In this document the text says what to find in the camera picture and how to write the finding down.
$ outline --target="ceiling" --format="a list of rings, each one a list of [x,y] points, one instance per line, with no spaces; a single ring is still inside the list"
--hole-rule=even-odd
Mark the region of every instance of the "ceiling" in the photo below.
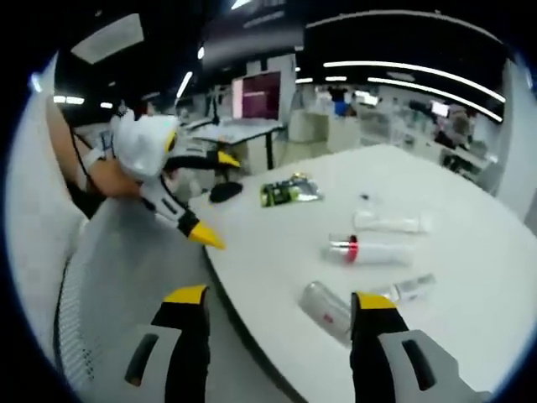
[[[61,52],[56,74],[56,92],[85,98],[82,106],[65,107],[71,125],[104,121],[111,111],[101,109],[100,102],[141,103],[142,97],[152,92],[159,96],[152,102],[162,106],[174,101],[175,93],[187,71],[198,71],[196,57],[203,27],[216,16],[231,8],[233,0],[153,0],[141,8],[130,8],[126,3],[85,2],[70,10],[69,23],[62,32]],[[309,23],[334,17],[341,13],[355,13],[371,9],[410,9],[434,13],[416,2],[330,0],[308,2],[293,0],[296,7],[304,4]],[[302,71],[300,76],[322,80],[326,70],[322,63],[338,60],[385,60],[433,67],[465,76],[488,88],[501,88],[503,61],[513,50],[513,44],[522,50],[530,49],[525,26],[516,24],[520,10],[488,7],[469,8],[466,2],[450,2],[439,10],[444,15],[460,18],[497,35],[508,45],[500,44],[483,34],[456,24],[434,18],[412,16],[370,16],[349,18],[305,31],[305,49],[297,55]],[[90,65],[74,56],[70,49],[98,29],[129,15],[139,13],[144,41],[105,60]],[[529,60],[537,60],[526,52]],[[330,69],[331,75],[349,76],[349,80],[365,81],[368,76],[385,76],[386,69],[366,68]],[[239,72],[228,71],[222,76],[231,80]],[[438,86],[476,103],[486,103],[487,97],[466,86],[440,80],[428,74],[414,76],[416,82]],[[195,74],[191,82],[194,91]]]

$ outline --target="black mouse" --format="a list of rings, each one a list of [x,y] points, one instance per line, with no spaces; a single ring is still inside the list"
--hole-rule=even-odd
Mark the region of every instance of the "black mouse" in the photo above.
[[[209,200],[211,203],[222,203],[238,195],[242,191],[242,184],[236,182],[219,183],[212,188]]]

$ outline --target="black cable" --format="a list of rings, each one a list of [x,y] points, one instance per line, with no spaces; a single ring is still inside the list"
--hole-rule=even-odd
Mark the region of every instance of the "black cable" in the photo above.
[[[112,157],[116,159],[116,150],[114,149],[114,133],[112,132],[112,129],[110,129],[110,148],[112,149]]]
[[[212,96],[212,111],[214,116],[212,117],[212,124],[218,126],[220,124],[220,118],[218,117],[218,111],[216,110],[216,89]]]
[[[87,144],[86,141],[84,141],[81,137],[79,137],[77,134],[75,134],[71,129],[70,129],[70,138],[73,142],[73,148],[75,149],[75,153],[76,153],[76,158],[78,159],[78,163],[81,165],[82,167],[82,170],[84,171],[84,175],[86,175],[86,178],[88,180],[88,182],[90,182],[90,184],[93,186],[93,188],[99,193],[99,194],[103,194],[101,192],[101,190],[98,188],[98,186],[95,184],[95,181],[93,181],[93,179],[91,178],[91,175],[88,173],[86,167],[84,166],[84,164],[82,163],[82,157],[81,157],[81,153],[80,151],[78,150],[78,147],[76,147],[76,140],[75,140],[75,136],[82,142],[84,143],[85,145],[88,146],[88,148],[90,149],[91,147]]]

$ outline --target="white round table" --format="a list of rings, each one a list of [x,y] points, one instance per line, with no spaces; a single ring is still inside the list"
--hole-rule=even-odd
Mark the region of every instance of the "white round table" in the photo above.
[[[261,208],[260,187],[311,174],[324,201]],[[245,178],[241,195],[212,206],[191,201],[225,239],[208,249],[238,315],[276,369],[310,403],[353,402],[349,350],[298,306],[313,280],[344,301],[355,290],[433,273],[437,284],[399,311],[411,329],[436,340],[474,390],[495,391],[532,339],[537,318],[537,239],[504,206],[472,183],[399,149],[380,145],[329,155]],[[329,264],[329,233],[352,233],[359,195],[411,205],[434,219],[415,243],[412,267]],[[393,234],[363,233],[361,240]]]

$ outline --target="monitor screen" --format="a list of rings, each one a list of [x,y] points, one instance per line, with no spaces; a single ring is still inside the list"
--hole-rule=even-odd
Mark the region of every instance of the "monitor screen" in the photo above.
[[[233,118],[279,118],[280,73],[263,73],[232,84]]]
[[[432,102],[432,112],[436,115],[442,116],[443,118],[447,118],[447,115],[450,112],[449,105],[445,105],[443,103],[439,103],[437,101],[431,101]]]

